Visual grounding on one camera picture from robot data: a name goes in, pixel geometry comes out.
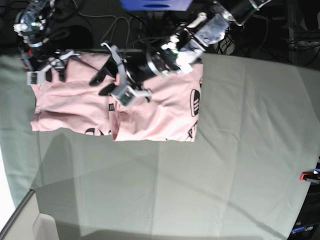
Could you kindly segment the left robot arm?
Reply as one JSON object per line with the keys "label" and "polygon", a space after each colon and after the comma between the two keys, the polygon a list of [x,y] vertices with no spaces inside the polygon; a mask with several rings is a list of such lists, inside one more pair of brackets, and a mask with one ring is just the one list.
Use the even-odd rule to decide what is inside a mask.
{"label": "left robot arm", "polygon": [[[169,35],[140,38],[123,50],[104,41],[100,45],[109,51],[110,57],[89,84],[95,87],[106,76],[119,77],[118,84],[110,83],[99,95],[111,96],[124,107],[136,98],[149,100],[152,91],[143,87],[145,81],[192,72],[206,48],[220,42],[231,24],[243,26],[267,3],[266,0],[211,0]],[[151,40],[158,41],[158,45],[152,46]]]}

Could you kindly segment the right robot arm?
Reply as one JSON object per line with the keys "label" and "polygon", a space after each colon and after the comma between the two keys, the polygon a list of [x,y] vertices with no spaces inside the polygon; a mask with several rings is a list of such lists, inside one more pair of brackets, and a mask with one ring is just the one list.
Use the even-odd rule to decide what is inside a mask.
{"label": "right robot arm", "polygon": [[15,18],[13,30],[20,38],[18,49],[28,85],[51,82],[52,70],[65,82],[68,59],[78,55],[75,50],[59,45],[58,41],[68,37],[70,31],[65,27],[51,30],[55,12],[55,0],[31,0]]}

